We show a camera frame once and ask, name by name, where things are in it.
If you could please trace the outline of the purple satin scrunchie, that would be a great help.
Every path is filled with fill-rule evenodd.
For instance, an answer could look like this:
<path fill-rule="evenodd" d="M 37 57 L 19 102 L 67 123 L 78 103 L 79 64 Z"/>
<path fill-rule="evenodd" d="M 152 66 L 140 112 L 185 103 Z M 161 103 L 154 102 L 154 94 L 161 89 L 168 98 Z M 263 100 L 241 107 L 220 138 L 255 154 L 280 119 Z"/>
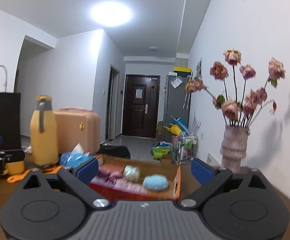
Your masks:
<path fill-rule="evenodd" d="M 146 194 L 147 190 L 140 184 L 132 183 L 124 179 L 117 179 L 113 186 L 114 189 L 133 194 Z"/>

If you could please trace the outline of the red cardboard box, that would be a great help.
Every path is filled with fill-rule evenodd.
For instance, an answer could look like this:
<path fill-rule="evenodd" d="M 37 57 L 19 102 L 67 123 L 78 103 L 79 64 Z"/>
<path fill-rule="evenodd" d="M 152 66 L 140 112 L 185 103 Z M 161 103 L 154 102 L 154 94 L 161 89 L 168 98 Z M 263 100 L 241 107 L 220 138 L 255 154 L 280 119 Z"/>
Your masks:
<path fill-rule="evenodd" d="M 181 168 L 175 164 L 138 161 L 100 155 L 97 157 L 99 172 L 88 184 L 111 202 L 117 200 L 179 200 Z M 146 178 L 166 178 L 166 186 L 152 189 L 143 184 Z"/>

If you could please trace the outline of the yellow ceramic mug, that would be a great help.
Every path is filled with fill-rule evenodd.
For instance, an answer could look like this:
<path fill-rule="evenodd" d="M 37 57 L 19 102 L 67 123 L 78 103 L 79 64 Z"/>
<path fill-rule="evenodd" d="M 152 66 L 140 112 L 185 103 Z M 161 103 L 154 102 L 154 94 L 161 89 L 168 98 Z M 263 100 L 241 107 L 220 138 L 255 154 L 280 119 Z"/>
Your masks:
<path fill-rule="evenodd" d="M 14 176 L 22 174 L 25 171 L 24 161 L 16 161 L 12 163 L 6 163 L 3 171 L 3 175 Z"/>

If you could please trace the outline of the yellow box on refrigerator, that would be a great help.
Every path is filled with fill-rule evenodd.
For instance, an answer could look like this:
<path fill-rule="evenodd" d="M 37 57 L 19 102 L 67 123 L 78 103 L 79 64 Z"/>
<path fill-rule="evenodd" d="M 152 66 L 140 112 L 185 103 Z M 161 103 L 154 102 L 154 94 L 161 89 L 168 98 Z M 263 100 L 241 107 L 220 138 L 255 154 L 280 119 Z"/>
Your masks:
<path fill-rule="evenodd" d="M 191 68 L 185 68 L 185 67 L 174 67 L 174 72 L 184 72 L 184 73 L 190 73 Z"/>

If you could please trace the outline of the black paper shopping bag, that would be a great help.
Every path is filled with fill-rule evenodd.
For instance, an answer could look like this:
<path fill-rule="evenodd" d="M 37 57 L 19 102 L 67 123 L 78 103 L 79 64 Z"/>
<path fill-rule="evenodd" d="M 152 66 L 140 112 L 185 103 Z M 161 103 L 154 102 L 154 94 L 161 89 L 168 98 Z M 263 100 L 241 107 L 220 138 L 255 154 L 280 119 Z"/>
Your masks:
<path fill-rule="evenodd" d="M 20 93 L 0 92 L 0 151 L 21 148 L 20 100 Z"/>

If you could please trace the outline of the grey refrigerator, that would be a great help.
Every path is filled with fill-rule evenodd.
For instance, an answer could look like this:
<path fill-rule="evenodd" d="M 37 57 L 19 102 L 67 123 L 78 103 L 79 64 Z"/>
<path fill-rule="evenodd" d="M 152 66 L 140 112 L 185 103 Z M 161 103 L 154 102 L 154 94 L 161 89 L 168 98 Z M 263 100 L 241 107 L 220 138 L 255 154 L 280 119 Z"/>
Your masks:
<path fill-rule="evenodd" d="M 186 98 L 186 84 L 189 79 L 181 76 L 166 77 L 165 103 L 163 110 L 163 124 L 168 126 L 174 118 L 181 118 L 188 127 L 189 103 Z"/>

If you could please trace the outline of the yellow thermos jug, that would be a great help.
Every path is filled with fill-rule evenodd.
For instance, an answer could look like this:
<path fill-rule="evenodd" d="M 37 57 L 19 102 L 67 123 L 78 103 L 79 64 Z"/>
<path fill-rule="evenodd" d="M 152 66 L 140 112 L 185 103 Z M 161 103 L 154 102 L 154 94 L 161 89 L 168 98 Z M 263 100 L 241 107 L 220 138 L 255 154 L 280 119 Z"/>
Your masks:
<path fill-rule="evenodd" d="M 34 164 L 40 167 L 59 161 L 57 122 L 50 96 L 37 96 L 30 123 L 30 139 Z"/>

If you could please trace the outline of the pink textured vase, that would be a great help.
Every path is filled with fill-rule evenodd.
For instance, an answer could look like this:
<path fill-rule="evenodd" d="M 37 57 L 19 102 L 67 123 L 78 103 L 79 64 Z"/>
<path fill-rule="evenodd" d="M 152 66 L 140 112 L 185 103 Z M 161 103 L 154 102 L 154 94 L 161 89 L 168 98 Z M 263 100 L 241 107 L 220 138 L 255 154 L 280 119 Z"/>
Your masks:
<path fill-rule="evenodd" d="M 230 169 L 233 173 L 240 173 L 242 159 L 246 157 L 249 129 L 239 126 L 225 127 L 220 154 L 221 166 Z"/>

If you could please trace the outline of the dark brown entrance door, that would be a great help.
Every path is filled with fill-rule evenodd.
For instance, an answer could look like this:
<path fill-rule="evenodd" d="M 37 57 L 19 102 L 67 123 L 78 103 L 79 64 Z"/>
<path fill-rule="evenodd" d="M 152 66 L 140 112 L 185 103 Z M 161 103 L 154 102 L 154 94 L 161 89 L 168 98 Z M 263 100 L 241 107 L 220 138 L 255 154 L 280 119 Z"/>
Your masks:
<path fill-rule="evenodd" d="M 128 74 L 125 80 L 122 134 L 154 138 L 159 110 L 160 77 Z"/>

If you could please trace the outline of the pink ribbed suitcase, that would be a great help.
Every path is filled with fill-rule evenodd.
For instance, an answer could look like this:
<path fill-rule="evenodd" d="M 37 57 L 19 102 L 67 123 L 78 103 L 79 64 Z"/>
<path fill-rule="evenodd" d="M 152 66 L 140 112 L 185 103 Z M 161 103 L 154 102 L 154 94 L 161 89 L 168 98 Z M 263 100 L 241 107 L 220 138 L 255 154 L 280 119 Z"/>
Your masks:
<path fill-rule="evenodd" d="M 53 113 L 57 122 L 59 153 L 71 152 L 78 144 L 84 152 L 95 154 L 100 149 L 101 118 L 83 108 L 61 108 Z"/>

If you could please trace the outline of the blue tissue pack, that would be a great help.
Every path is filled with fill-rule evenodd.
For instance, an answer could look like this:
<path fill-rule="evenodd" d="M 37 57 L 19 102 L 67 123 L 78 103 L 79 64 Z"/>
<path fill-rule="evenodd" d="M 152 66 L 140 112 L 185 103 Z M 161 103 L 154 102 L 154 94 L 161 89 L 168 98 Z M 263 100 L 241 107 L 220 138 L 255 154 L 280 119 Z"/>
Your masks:
<path fill-rule="evenodd" d="M 92 159 L 89 152 L 85 152 L 81 144 L 77 144 L 71 152 L 63 153 L 60 156 L 60 165 L 75 168 Z"/>

